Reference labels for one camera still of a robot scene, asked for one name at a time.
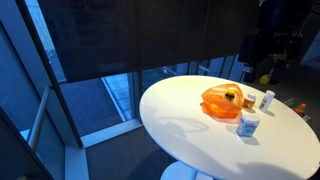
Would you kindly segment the blue and white container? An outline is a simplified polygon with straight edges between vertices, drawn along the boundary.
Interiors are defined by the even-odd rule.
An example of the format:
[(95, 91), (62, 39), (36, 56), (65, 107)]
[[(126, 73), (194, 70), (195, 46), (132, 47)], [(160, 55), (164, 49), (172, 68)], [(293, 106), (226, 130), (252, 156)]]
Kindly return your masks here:
[(237, 127), (237, 134), (243, 137), (251, 137), (256, 131), (260, 120), (256, 116), (242, 115)]

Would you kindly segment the orange plastic bag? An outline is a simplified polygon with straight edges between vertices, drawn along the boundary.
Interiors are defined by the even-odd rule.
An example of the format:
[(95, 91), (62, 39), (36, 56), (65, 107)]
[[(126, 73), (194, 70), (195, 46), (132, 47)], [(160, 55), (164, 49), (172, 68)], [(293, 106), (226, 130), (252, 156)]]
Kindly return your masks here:
[[(234, 90), (232, 101), (225, 98), (228, 90)], [(234, 83), (222, 84), (208, 88), (201, 95), (202, 110), (216, 118), (236, 118), (242, 111), (243, 93), (240, 87)]]

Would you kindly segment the dark bottle with yellow cap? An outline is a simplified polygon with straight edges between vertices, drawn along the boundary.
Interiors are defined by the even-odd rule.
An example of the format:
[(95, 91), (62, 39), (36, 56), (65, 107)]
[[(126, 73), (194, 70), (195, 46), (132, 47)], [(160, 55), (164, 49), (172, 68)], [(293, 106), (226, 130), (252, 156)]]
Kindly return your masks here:
[(230, 102), (232, 102), (235, 98), (236, 91), (232, 88), (228, 88), (225, 93), (225, 98), (228, 99)]

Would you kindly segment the round white table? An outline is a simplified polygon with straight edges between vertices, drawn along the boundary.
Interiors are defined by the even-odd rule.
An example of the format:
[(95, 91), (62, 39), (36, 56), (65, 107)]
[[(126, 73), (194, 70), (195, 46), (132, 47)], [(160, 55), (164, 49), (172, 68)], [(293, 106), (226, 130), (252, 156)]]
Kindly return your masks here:
[(202, 111), (201, 94), (226, 84), (210, 76), (176, 76), (149, 87), (140, 116), (152, 139), (200, 177), (225, 180), (305, 180), (319, 169), (320, 143), (311, 127), (277, 99), (263, 112), (251, 137), (236, 133), (237, 121), (217, 121)]

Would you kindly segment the white table base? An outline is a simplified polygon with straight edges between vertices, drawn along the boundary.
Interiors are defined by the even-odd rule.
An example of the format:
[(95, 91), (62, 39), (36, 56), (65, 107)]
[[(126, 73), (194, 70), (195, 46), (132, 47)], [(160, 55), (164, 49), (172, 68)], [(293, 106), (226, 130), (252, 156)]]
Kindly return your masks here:
[(164, 170), (160, 180), (213, 180), (213, 178), (177, 161)]

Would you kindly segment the dark roller window shade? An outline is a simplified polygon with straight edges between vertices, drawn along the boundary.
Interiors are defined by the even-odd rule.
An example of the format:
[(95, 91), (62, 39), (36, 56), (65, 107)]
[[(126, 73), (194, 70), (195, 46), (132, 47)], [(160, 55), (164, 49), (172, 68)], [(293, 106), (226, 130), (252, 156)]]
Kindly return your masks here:
[(38, 3), (69, 82), (237, 54), (259, 12), (259, 0)]

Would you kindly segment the orange pill bottle white cap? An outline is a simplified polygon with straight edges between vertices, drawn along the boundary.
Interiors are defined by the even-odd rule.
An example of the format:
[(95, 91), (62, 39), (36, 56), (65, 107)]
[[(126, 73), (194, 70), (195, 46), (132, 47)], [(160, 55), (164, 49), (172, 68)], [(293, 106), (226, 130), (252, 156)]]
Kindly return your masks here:
[(242, 107), (245, 109), (252, 109), (256, 102), (256, 96), (252, 94), (248, 94), (242, 103)]

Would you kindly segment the yellow object on floor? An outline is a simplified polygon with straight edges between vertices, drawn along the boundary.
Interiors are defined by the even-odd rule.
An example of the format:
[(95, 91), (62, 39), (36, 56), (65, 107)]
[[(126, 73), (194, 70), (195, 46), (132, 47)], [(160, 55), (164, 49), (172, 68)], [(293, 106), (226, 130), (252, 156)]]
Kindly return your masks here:
[(269, 80), (270, 80), (269, 75), (265, 74), (265, 75), (260, 77), (259, 83), (260, 84), (267, 84), (269, 82)]

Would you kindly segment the tall white bottle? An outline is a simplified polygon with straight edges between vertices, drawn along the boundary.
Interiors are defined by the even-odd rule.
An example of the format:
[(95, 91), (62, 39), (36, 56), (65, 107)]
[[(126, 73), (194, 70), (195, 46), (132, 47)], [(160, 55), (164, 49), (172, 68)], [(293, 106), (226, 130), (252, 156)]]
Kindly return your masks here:
[(268, 107), (270, 106), (273, 98), (275, 96), (275, 93), (271, 90), (267, 90), (265, 92), (265, 95), (259, 105), (259, 109), (262, 111), (262, 112), (266, 112)]

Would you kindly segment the metal handrail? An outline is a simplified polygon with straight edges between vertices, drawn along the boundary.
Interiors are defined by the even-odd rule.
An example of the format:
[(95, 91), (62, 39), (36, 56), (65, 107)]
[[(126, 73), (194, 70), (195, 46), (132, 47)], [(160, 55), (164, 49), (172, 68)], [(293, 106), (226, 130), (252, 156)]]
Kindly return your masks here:
[(51, 86), (47, 85), (44, 89), (41, 102), (37, 111), (37, 115), (34, 121), (34, 125), (28, 138), (28, 145), (32, 150), (35, 150), (37, 148), (50, 91)]

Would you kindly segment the orange object on floor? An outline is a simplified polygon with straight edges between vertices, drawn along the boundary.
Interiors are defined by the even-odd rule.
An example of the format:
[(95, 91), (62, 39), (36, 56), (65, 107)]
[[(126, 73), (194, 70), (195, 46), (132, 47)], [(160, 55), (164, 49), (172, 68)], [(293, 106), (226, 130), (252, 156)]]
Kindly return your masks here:
[(298, 114), (298, 115), (304, 115), (304, 111), (306, 108), (306, 104), (305, 103), (301, 103), (299, 106), (297, 106), (294, 111)]

